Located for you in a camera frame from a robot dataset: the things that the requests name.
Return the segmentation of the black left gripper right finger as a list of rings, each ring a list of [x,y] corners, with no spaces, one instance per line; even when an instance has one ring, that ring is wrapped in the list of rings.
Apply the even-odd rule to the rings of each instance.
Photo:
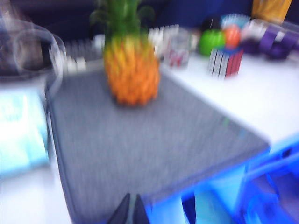
[[[134,224],[150,224],[146,209],[139,194],[136,195],[135,199]]]

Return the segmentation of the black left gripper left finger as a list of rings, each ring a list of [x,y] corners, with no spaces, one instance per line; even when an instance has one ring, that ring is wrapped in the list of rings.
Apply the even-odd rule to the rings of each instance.
[[[107,221],[107,224],[125,224],[128,219],[128,211],[130,205],[130,194],[126,194],[121,203],[114,210]]]

